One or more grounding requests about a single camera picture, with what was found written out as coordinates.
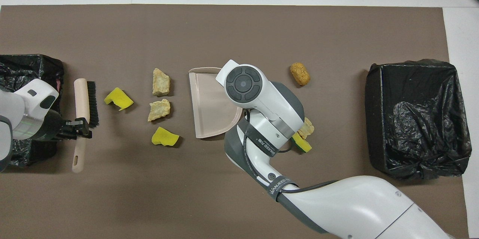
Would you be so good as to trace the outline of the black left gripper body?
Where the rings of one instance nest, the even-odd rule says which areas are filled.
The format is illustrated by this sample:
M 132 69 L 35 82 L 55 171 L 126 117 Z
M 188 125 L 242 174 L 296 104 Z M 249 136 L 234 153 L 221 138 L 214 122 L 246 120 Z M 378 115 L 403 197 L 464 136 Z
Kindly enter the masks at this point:
M 63 119 L 56 111 L 48 111 L 37 132 L 40 141 L 76 140 L 79 121 Z

